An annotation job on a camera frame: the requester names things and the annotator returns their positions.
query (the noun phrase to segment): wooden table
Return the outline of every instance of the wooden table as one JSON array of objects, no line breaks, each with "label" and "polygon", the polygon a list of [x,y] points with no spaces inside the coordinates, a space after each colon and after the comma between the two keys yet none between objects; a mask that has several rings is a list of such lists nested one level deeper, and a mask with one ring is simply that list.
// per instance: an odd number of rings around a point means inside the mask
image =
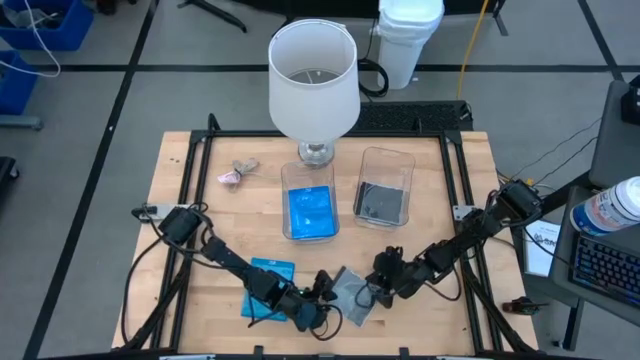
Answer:
[{"label": "wooden table", "polygon": [[[164,135],[148,201],[175,203],[178,198],[187,153],[189,133],[169,132]],[[487,134],[463,133],[464,151],[476,204],[484,204],[490,190],[498,186],[495,164]],[[355,224],[353,200],[363,151],[378,146],[414,155],[416,159],[409,222],[394,232],[363,228]],[[296,144],[287,138],[215,138],[209,165],[204,201],[213,219],[216,233],[235,252],[250,261],[263,257],[292,261],[296,264],[298,286],[313,283],[316,272],[325,269],[334,276],[346,265],[361,276],[372,270],[374,256],[387,245],[401,245],[406,256],[417,254],[429,244],[454,235],[449,210],[446,182],[439,142],[429,138],[341,138],[336,143],[336,195],[340,232],[333,241],[316,245],[296,245],[282,234],[282,195],[280,169],[290,161],[298,161]],[[462,190],[450,148],[452,167],[460,203]],[[237,192],[231,193],[216,176],[231,170],[234,159],[257,158],[258,172],[267,177],[248,176]],[[194,174],[198,173],[196,159]],[[195,192],[195,179],[190,194]],[[507,231],[498,235],[511,239]],[[148,225],[142,225],[136,256],[155,236]],[[166,246],[158,246],[139,264],[134,273],[127,314],[131,336],[147,318],[157,302]],[[495,302],[500,304],[524,295],[524,288],[514,250],[505,244],[488,241],[485,245]],[[438,289],[456,293],[456,280],[448,276]],[[339,335],[331,341],[319,342],[309,333],[298,332],[293,323],[265,321],[251,329],[249,320],[240,316],[244,289],[239,279],[228,272],[193,265],[188,301],[183,322],[180,352],[184,353],[252,353],[255,345],[263,345],[267,354],[386,354],[408,347],[411,354],[472,354],[465,301],[452,303],[424,287],[408,300],[396,299],[392,309],[377,306],[363,328],[345,321]],[[483,329],[484,346],[490,348],[486,313],[479,301],[478,314]],[[168,337],[174,311],[166,316],[163,344]],[[505,314],[514,329],[534,348],[536,337],[530,317]],[[337,323],[335,314],[330,323]],[[121,345],[119,331],[113,341]]]}]

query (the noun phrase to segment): yellow cable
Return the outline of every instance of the yellow cable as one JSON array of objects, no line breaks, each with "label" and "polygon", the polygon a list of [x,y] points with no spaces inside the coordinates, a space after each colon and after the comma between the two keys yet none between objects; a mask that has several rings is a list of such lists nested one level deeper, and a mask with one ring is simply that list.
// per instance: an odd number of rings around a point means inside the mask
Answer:
[{"label": "yellow cable", "polygon": [[487,11],[487,5],[489,5],[489,0],[484,0],[484,3],[482,4],[482,10],[480,10],[480,17],[478,18],[475,29],[473,29],[473,35],[471,36],[469,46],[467,46],[467,53],[464,54],[464,62],[462,63],[462,69],[460,69],[460,77],[458,78],[458,94],[456,95],[456,100],[460,100],[460,94],[462,93],[462,79],[464,79],[464,69],[467,67],[467,62],[469,61],[469,56],[471,55],[471,50],[473,49],[473,43],[476,41],[476,36],[478,35],[478,30],[480,29],[482,19],[484,18],[484,13]]}]

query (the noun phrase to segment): lamp base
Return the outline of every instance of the lamp base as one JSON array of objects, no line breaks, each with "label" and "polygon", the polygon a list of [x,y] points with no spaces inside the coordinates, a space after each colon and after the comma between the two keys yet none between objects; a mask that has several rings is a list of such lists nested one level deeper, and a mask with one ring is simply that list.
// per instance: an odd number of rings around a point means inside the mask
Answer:
[{"label": "lamp base", "polygon": [[307,144],[300,142],[300,144],[298,144],[298,154],[300,154],[300,159],[304,162],[315,166],[324,166],[333,160],[335,152],[333,150],[333,142],[327,144]]}]

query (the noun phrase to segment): blue cloth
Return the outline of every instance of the blue cloth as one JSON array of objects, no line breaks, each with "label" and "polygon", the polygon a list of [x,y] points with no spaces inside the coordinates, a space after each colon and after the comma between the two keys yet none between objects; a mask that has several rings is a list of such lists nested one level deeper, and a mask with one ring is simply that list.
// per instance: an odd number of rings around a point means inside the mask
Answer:
[{"label": "blue cloth", "polygon": [[[251,265],[264,270],[271,270],[282,275],[283,278],[291,281],[293,281],[293,273],[296,268],[296,265],[292,262],[260,258],[251,259]],[[255,298],[251,298],[251,302],[253,303],[253,314],[256,319],[260,319],[271,314],[271,309],[269,309],[268,306],[264,305],[260,301],[256,300]],[[241,315],[244,317],[251,317],[251,308],[249,307],[249,293],[246,291],[244,294],[244,301],[242,302]],[[269,320],[287,321],[287,316],[284,313],[280,312],[270,317]]]},{"label": "blue cloth", "polygon": [[323,238],[336,234],[328,186],[289,190],[289,214],[293,239]]}]

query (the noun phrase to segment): white lampshade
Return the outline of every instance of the white lampshade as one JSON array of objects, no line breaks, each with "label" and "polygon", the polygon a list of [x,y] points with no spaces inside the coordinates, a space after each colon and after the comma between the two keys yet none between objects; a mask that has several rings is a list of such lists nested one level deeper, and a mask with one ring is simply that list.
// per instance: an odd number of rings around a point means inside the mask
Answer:
[{"label": "white lampshade", "polygon": [[311,19],[280,29],[269,44],[276,127],[308,145],[330,146],[349,131],[360,115],[356,58],[355,41],[341,24]]}]

